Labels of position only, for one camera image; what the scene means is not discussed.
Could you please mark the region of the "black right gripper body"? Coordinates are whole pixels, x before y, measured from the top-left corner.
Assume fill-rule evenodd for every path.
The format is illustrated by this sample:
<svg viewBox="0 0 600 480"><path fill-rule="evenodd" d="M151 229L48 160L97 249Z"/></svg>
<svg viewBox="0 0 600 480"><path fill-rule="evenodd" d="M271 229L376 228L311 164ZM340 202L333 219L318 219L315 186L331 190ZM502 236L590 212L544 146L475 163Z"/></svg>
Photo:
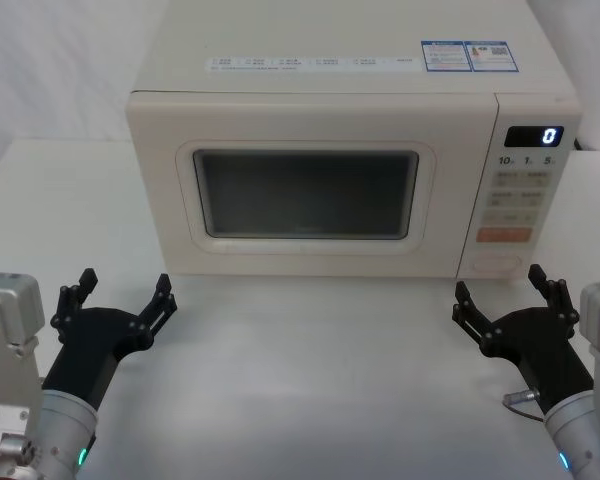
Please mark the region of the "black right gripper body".
<svg viewBox="0 0 600 480"><path fill-rule="evenodd" d="M484 321L479 349L488 358L511 362L539 394L541 411L548 413L561 401L593 389L593 378L570 343L578 320L573 309L517 310L494 322Z"/></svg>

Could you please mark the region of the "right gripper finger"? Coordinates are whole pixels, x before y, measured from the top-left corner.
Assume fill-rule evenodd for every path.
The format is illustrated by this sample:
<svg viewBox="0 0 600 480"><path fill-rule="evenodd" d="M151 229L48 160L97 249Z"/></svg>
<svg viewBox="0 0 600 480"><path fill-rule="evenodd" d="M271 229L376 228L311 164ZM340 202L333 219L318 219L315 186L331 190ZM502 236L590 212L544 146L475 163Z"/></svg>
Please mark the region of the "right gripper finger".
<svg viewBox="0 0 600 480"><path fill-rule="evenodd" d="M575 335L579 313L573 306L566 281L549 279L539 264L529 267L528 279L545 300L550 313L565 329L566 339L570 340Z"/></svg>
<svg viewBox="0 0 600 480"><path fill-rule="evenodd" d="M480 350L498 350L500 348L498 325L476 307L464 281L456 283L455 299L452 320L478 345Z"/></svg>

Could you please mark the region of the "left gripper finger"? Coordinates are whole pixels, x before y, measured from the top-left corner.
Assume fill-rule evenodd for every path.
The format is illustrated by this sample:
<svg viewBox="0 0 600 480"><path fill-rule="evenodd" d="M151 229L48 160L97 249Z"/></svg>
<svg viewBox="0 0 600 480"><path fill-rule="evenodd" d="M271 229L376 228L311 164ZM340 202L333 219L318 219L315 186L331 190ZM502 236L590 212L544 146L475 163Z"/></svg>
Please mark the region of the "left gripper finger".
<svg viewBox="0 0 600 480"><path fill-rule="evenodd" d="M65 342L72 320L81 311L85 300L93 292L97 283L95 270L86 268L77 284L60 288L56 312L50 321L51 327L57 331L60 343Z"/></svg>
<svg viewBox="0 0 600 480"><path fill-rule="evenodd" d="M157 334L177 309L170 277L162 273L151 300L130 325L135 347L150 348Z"/></svg>

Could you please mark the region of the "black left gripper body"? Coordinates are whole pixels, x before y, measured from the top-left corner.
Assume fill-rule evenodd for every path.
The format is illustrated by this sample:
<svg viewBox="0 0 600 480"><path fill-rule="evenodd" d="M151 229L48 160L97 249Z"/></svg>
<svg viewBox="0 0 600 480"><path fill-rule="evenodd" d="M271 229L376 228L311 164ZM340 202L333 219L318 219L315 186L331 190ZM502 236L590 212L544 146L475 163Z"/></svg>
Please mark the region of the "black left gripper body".
<svg viewBox="0 0 600 480"><path fill-rule="evenodd" d="M61 350L42 388L72 395L97 410L119 363L153 345L153 333L140 317L122 310L89 308L54 315Z"/></svg>

